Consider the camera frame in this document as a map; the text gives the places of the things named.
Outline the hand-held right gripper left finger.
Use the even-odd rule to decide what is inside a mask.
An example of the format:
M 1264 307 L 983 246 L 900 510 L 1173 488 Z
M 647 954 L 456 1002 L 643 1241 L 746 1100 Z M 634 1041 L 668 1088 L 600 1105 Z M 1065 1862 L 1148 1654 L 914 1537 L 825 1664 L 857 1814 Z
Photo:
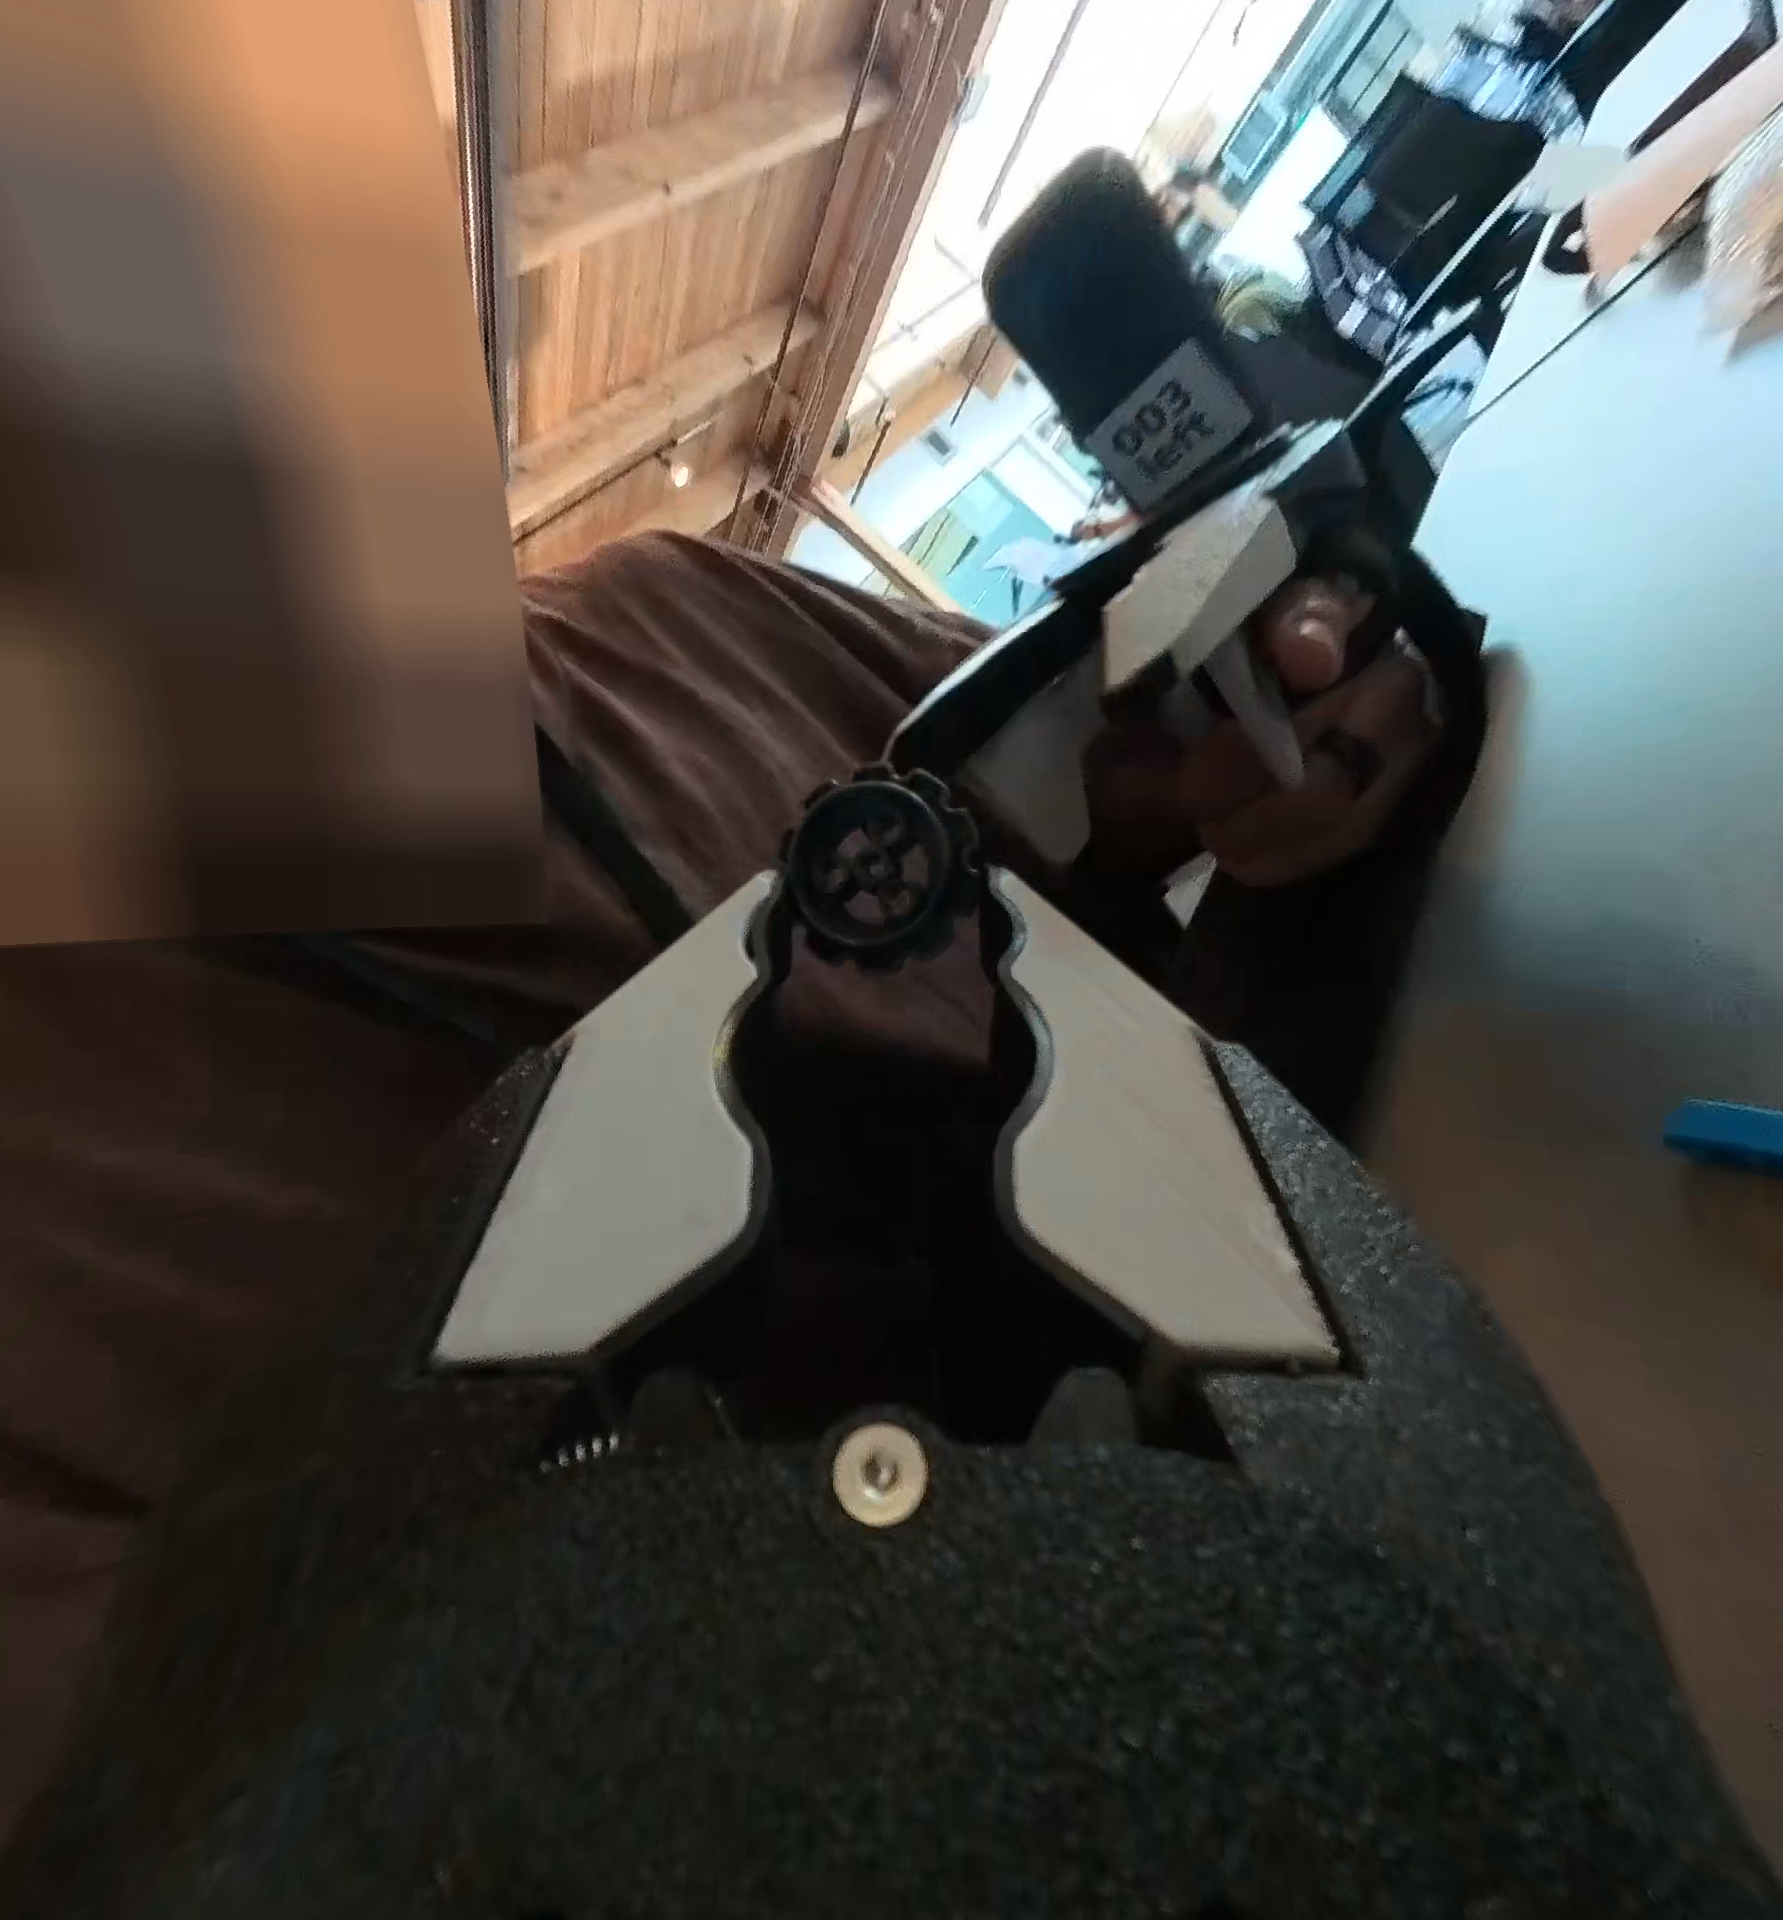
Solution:
M 735 1041 L 773 984 L 781 874 L 758 874 L 576 1024 L 428 1361 L 617 1359 L 760 1241 L 773 1160 Z

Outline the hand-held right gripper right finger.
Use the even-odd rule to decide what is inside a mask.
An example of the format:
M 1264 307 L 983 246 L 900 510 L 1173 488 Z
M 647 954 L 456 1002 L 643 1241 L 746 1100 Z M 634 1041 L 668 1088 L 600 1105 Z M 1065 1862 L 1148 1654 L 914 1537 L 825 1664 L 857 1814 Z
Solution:
M 1002 1005 L 1030 1044 L 994 1151 L 1015 1246 L 1153 1355 L 1338 1370 L 1208 1033 L 1015 871 L 991 903 Z

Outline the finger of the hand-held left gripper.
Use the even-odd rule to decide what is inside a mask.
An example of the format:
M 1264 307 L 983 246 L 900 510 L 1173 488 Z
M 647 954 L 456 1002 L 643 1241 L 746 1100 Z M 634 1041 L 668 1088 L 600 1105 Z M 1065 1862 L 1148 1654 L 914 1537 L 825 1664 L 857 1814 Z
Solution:
M 1084 753 L 1102 728 L 1102 618 L 1042 603 L 929 688 L 887 759 L 968 794 L 1039 863 L 1069 867 L 1093 838 Z
M 1214 655 L 1261 603 L 1288 581 L 1297 544 L 1282 508 L 1204 508 L 1134 554 L 1117 541 L 1069 575 L 1065 608 L 1096 592 L 1078 618 L 1078 652 L 1055 688 L 1169 688 Z

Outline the black gear wheel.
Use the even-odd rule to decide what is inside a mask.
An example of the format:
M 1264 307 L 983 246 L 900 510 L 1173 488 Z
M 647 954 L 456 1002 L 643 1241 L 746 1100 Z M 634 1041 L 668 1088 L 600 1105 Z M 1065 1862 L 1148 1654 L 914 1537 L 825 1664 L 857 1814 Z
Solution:
M 943 954 L 991 885 L 953 786 L 887 764 L 816 791 L 781 858 L 805 945 L 863 975 Z

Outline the long blue perforated beam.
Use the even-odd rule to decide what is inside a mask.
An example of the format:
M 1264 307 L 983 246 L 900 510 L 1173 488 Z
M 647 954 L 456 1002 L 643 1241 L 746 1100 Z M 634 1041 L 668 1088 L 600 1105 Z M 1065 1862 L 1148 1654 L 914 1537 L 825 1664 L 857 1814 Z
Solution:
M 1664 1121 L 1683 1160 L 1783 1181 L 1783 1111 L 1742 1100 L 1683 1100 Z

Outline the person's left hand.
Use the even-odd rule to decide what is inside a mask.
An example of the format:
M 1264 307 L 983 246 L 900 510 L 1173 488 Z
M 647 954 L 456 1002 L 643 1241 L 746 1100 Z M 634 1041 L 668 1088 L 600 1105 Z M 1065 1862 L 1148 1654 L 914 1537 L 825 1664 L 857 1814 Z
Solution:
M 1372 850 L 1445 728 L 1425 655 L 1348 575 L 1280 588 L 1246 645 L 1288 703 L 1303 780 L 1280 783 L 1237 721 L 1217 721 L 1187 750 L 1176 795 L 1220 876 L 1282 891 Z

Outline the person's brown clothing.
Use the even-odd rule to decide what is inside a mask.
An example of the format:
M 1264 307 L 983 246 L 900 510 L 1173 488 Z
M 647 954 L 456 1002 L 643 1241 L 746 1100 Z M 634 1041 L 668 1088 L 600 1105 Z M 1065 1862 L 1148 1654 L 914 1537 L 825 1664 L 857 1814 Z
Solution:
M 425 1143 L 876 759 L 983 633 L 649 533 L 520 584 L 585 819 L 539 925 L 0 950 L 0 1501 L 133 1521 Z

